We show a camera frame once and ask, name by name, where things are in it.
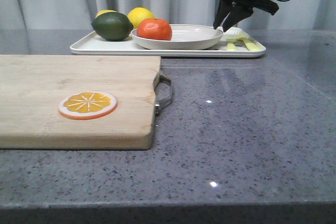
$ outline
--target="gray granite countertop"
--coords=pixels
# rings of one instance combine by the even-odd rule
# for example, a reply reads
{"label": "gray granite countertop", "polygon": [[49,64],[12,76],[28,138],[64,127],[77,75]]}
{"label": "gray granite countertop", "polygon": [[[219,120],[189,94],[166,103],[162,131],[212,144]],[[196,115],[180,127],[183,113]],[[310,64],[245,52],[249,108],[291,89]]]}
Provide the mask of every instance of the gray granite countertop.
{"label": "gray granite countertop", "polygon": [[[1,30],[0,54],[88,32]],[[147,151],[0,150],[0,222],[334,223],[336,32],[249,33],[260,58],[162,59],[174,99]]]}

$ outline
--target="wooden cutting board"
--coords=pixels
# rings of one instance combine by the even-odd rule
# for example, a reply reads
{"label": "wooden cutting board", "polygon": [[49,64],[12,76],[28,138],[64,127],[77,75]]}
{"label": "wooden cutting board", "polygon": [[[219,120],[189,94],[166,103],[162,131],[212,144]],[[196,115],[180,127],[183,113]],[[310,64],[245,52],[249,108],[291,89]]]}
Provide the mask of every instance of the wooden cutting board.
{"label": "wooden cutting board", "polygon": [[[0,55],[0,148],[150,148],[161,58],[156,56]],[[65,97],[104,91],[110,114],[72,120]]]}

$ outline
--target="cutting board handle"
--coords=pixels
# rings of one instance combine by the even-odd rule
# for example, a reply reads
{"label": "cutting board handle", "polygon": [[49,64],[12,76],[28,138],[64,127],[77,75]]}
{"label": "cutting board handle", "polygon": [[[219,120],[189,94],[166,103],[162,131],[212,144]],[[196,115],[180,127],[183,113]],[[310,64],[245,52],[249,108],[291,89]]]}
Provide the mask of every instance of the cutting board handle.
{"label": "cutting board handle", "polygon": [[160,72],[158,84],[160,82],[167,84],[170,87],[170,91],[167,97],[157,100],[155,104],[155,114],[156,115],[158,115],[165,107],[171,104],[173,100],[172,81],[167,76],[165,76],[163,73]]}

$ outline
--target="lemon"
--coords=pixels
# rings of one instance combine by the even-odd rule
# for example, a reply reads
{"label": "lemon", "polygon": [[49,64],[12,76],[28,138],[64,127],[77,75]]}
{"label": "lemon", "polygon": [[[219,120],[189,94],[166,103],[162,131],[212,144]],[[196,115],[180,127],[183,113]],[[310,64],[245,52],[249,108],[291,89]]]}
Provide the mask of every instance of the lemon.
{"label": "lemon", "polygon": [[107,12],[96,17],[91,23],[96,33],[106,40],[123,40],[133,30],[133,24],[125,14]]}
{"label": "lemon", "polygon": [[103,13],[109,13],[109,12],[115,12],[115,11],[114,10],[100,10],[99,12],[97,12],[96,18]]}
{"label": "lemon", "polygon": [[128,13],[127,17],[132,22],[134,28],[137,28],[140,22],[146,18],[155,18],[154,14],[144,7],[134,8]]}

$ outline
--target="toy orange slice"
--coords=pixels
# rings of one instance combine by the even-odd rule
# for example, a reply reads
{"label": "toy orange slice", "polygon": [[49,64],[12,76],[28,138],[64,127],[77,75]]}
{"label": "toy orange slice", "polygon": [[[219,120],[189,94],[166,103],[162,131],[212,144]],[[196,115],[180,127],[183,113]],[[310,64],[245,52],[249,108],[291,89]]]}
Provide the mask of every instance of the toy orange slice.
{"label": "toy orange slice", "polygon": [[58,112],[66,118],[88,120],[107,115],[116,107],[117,100],[113,95],[102,91],[86,91],[63,99]]}

